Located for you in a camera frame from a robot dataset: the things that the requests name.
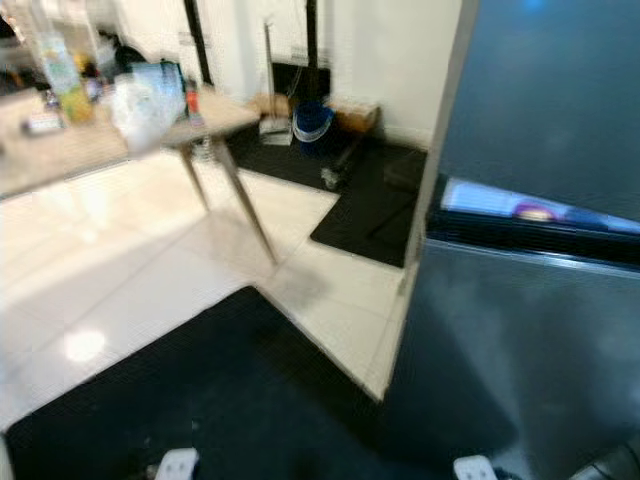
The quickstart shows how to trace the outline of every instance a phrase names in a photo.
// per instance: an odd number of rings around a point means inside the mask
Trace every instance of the metal table leg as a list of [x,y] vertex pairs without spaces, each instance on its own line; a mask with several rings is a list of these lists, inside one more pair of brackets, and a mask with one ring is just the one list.
[[204,205],[204,209],[206,211],[210,211],[209,201],[207,200],[207,195],[204,193],[204,189],[202,188],[202,184],[200,183],[200,178],[198,177],[198,173],[196,172],[193,161],[191,159],[191,144],[185,144],[180,147],[180,156],[182,158],[182,164],[184,168],[186,168],[187,173],[189,174],[189,178],[191,179],[191,183],[193,184],[193,188],[195,188],[202,205]]
[[267,234],[260,224],[260,220],[258,219],[258,215],[253,208],[251,200],[249,199],[249,195],[247,195],[247,192],[245,191],[244,186],[240,181],[240,177],[238,176],[238,167],[236,165],[236,162],[233,160],[233,157],[231,156],[231,152],[229,152],[229,149],[227,148],[227,144],[225,143],[223,138],[212,137],[211,147],[213,148],[215,158],[220,161],[220,163],[222,163],[222,166],[227,172],[229,180],[231,180],[233,188],[238,194],[238,198],[240,198],[242,207],[244,208],[247,217],[249,217],[249,220],[251,221],[251,226],[260,239],[260,242],[266,250],[269,259],[274,265],[277,265],[278,258],[276,256],[276,253],[273,249],[273,246],[271,245],[271,242],[269,241],[269,238],[267,237]]

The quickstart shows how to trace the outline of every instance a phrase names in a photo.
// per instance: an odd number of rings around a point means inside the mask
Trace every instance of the blue bucket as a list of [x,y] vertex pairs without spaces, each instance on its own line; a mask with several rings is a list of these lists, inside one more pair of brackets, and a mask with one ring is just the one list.
[[293,112],[293,134],[303,153],[327,153],[333,145],[335,112],[320,102],[303,102]]

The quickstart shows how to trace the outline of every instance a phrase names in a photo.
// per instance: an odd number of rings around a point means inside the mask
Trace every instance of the black floor mat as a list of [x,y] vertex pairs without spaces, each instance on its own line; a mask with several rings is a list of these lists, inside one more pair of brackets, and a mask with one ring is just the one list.
[[378,405],[244,288],[7,433],[16,480],[140,478],[172,448],[198,479],[425,479],[375,450]]
[[[346,146],[349,139],[343,137],[338,141],[341,146]],[[262,145],[255,128],[231,137],[229,147],[240,167],[325,190],[320,169],[330,166],[338,156],[308,157],[300,151],[295,140],[290,147]],[[351,180],[341,189],[340,199],[311,238],[334,248],[402,267],[415,203],[403,209],[375,235],[371,235],[371,230],[412,197],[385,186],[385,164],[406,155],[425,153],[367,139],[353,155],[356,167]]]

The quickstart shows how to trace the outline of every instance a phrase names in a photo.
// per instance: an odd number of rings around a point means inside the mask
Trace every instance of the stainless steel refrigerator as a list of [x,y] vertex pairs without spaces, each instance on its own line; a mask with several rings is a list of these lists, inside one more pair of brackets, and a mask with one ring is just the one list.
[[462,16],[382,441],[567,478],[640,429],[640,2]]

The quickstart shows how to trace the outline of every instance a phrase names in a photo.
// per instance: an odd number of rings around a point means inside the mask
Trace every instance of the white tile floor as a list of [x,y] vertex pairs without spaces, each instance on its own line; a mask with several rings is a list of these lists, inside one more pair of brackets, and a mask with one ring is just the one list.
[[336,195],[242,172],[274,268],[224,172],[198,170],[208,215],[169,151],[0,203],[0,428],[248,284],[382,394],[403,272],[308,239]]

